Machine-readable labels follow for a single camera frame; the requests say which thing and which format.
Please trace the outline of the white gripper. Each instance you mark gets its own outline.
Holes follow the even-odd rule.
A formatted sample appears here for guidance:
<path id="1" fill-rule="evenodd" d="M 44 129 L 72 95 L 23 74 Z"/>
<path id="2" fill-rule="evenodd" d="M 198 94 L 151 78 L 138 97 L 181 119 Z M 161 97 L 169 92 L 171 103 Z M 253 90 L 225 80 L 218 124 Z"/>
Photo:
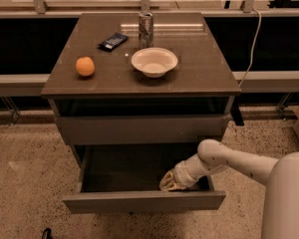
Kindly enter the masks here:
<path id="1" fill-rule="evenodd" d="M 168 171 L 159 183 L 162 191 L 177 191 L 191 188 L 198 180 L 197 163 L 181 161 L 172 171 Z"/>

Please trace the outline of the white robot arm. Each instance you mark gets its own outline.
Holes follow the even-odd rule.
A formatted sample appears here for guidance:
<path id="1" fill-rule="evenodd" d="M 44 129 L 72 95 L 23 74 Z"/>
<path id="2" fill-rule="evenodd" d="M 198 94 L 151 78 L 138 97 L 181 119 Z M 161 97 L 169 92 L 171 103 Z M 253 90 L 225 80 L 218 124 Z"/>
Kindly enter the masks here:
<path id="1" fill-rule="evenodd" d="M 299 151 L 276 159 L 205 139 L 195 155 L 165 174 L 159 188 L 189 189 L 203 176 L 228 167 L 266 187 L 261 239 L 299 239 Z"/>

